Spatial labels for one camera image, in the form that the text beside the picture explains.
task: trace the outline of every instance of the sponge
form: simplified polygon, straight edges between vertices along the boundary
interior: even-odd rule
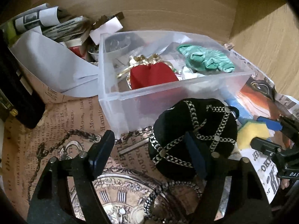
[[[250,148],[250,142],[253,138],[260,137],[267,139],[270,137],[266,123],[257,121],[248,121],[237,135],[237,147],[240,150]]]

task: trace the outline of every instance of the green cloth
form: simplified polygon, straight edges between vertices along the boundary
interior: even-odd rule
[[[202,46],[182,44],[177,50],[186,58],[186,66],[196,71],[219,70],[232,72],[234,64],[221,51]]]

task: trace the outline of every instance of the plastic container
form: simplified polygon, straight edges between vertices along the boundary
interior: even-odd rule
[[[173,31],[135,31],[116,33],[113,36],[129,36],[131,44],[128,51],[145,46],[142,52],[145,56],[149,56],[146,55],[147,52],[157,52],[163,47],[166,36],[168,39],[173,38],[173,42],[176,42],[178,40],[175,38],[182,35],[192,40],[188,43],[224,52],[234,63],[235,71],[121,92],[116,78],[118,69],[113,67],[113,60],[107,56],[105,49],[105,41],[109,40],[107,40],[109,35],[101,37],[99,47],[99,102],[116,137],[120,137],[122,133],[153,125],[163,111],[181,99],[217,98],[223,101],[230,99],[241,90],[252,74],[244,62],[219,43],[204,35]]]

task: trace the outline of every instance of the red fabric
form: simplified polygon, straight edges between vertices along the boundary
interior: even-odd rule
[[[159,62],[154,65],[133,67],[130,71],[130,80],[132,89],[138,89],[178,81],[178,78],[168,65]]]

